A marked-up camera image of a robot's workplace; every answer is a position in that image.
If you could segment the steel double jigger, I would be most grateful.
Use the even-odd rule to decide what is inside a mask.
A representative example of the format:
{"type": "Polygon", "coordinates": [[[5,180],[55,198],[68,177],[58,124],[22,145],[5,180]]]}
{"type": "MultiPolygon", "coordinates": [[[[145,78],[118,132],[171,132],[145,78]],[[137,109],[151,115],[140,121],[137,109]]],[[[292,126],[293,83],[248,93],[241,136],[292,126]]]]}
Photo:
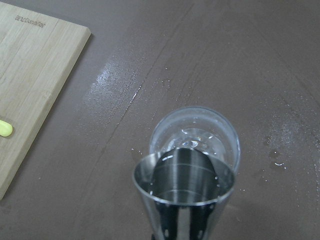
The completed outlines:
{"type": "Polygon", "coordinates": [[[142,158],[133,172],[153,240],[207,240],[228,202],[235,174],[191,148],[142,158]]]}

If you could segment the clear wine glass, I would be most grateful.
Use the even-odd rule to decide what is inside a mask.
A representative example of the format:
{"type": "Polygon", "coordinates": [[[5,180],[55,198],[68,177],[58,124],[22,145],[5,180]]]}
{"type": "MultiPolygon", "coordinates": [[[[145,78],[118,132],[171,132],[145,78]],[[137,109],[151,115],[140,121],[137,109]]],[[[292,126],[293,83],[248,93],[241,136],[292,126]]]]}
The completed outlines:
{"type": "Polygon", "coordinates": [[[149,153],[166,153],[176,148],[196,149],[239,171],[241,145],[239,136],[219,112],[188,106],[167,114],[156,125],[149,141],[149,153]]]}

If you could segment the bamboo cutting board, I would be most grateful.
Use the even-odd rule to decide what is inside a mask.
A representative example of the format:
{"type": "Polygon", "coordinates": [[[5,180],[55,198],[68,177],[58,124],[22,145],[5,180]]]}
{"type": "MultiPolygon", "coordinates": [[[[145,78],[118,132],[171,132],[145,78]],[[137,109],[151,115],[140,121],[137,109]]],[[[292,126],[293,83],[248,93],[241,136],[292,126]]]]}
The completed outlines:
{"type": "Polygon", "coordinates": [[[4,196],[89,39],[89,28],[8,3],[0,5],[0,139],[4,196]]]}

